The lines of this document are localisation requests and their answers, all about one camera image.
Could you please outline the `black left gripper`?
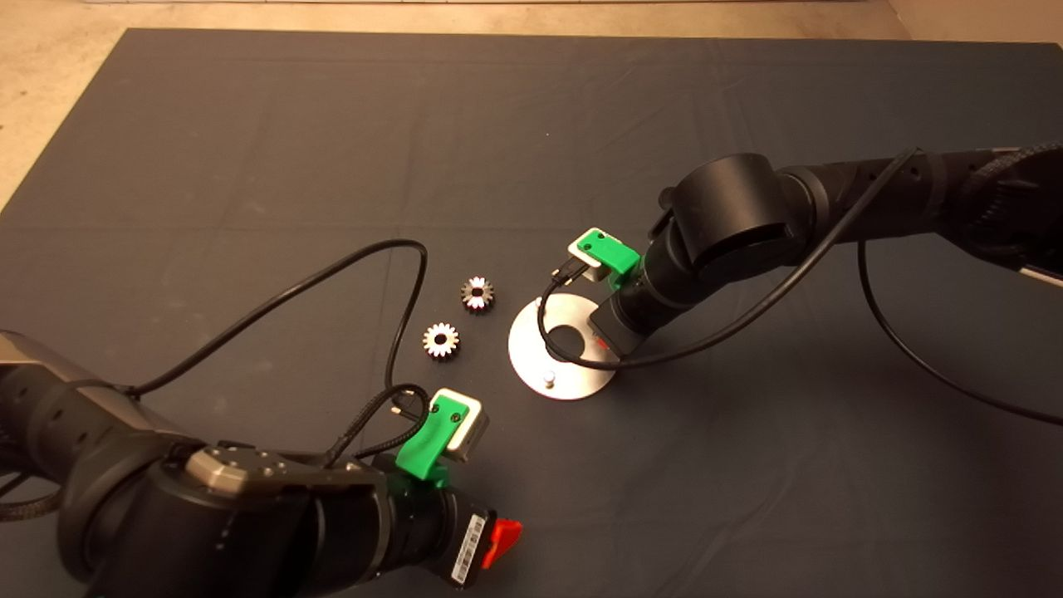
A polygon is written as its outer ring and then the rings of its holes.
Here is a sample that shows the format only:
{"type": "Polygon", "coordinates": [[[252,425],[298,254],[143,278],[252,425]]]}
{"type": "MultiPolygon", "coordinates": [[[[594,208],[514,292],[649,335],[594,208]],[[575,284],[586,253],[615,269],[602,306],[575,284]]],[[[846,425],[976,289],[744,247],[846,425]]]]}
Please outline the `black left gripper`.
{"type": "Polygon", "coordinates": [[[523,523],[497,519],[497,511],[452,488],[389,489],[390,533],[386,571],[420,567],[449,586],[478,583],[523,533],[523,523]]]}

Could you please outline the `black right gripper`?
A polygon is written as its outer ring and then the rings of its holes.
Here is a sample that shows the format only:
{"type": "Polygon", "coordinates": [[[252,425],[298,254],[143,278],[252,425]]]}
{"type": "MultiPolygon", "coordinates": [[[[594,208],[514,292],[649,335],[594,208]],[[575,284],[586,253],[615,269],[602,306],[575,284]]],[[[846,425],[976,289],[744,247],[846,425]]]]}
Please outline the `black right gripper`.
{"type": "Polygon", "coordinates": [[[634,277],[601,302],[590,315],[593,340],[615,356],[632,356],[662,326],[665,305],[645,277],[634,277]]]}

